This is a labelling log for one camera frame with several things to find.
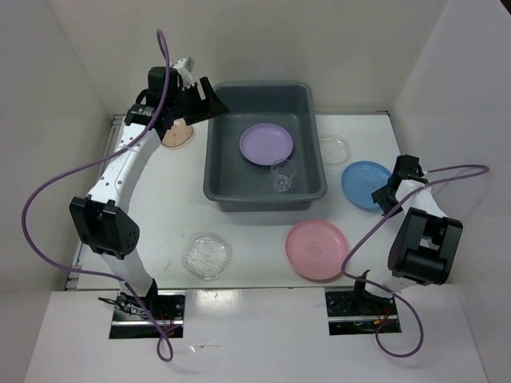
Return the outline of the clear plastic cup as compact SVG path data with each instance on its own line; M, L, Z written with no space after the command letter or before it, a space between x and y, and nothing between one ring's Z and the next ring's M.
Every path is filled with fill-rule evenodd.
M296 166L292 161L285 159L277 160L271 166L273 188L278 192L287 192L293 184L296 172Z

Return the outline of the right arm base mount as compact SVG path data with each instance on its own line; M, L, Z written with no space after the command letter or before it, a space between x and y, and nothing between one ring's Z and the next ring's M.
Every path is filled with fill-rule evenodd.
M374 334L383 323L381 334L402 332L394 300L379 302L356 298L354 288L326 288L327 323L330 336Z

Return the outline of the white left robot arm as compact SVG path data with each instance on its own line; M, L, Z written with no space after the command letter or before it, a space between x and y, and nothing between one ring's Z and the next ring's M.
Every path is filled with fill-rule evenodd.
M69 205L80 240L108 264L123 301L140 318L155 316L160 300L137 253L140 228L128 215L134 189L174 121L195 124L227 112L207 77L195 82L184 67L151 68L147 89L125 115L113 158L87 196Z

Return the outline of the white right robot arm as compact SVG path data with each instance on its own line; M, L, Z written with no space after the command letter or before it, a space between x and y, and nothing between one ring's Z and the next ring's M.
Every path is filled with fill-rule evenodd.
M356 312L367 314L381 308L394 292L410 286L441 285L447 280L463 226L439 208L426 184L419 158L404 155L396 159L387 184L371 194L372 200L388 213L406 195L414 193L396 211L404 214L404 220L390 247L387 267L362 274L384 288L357 281L350 296Z

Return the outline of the blue plastic plate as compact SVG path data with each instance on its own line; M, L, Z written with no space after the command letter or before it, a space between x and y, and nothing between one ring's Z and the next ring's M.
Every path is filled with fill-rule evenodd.
M390 170L372 161L357 161L346 167L341 175L341 188L346 198L364 211L380 211L372 193L386 186Z

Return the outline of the purple plastic plate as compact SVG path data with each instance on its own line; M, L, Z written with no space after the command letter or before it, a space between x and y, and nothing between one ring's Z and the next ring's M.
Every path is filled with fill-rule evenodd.
M291 134L277 124L255 124L240 137L240 151L253 164L271 166L286 160L293 151Z

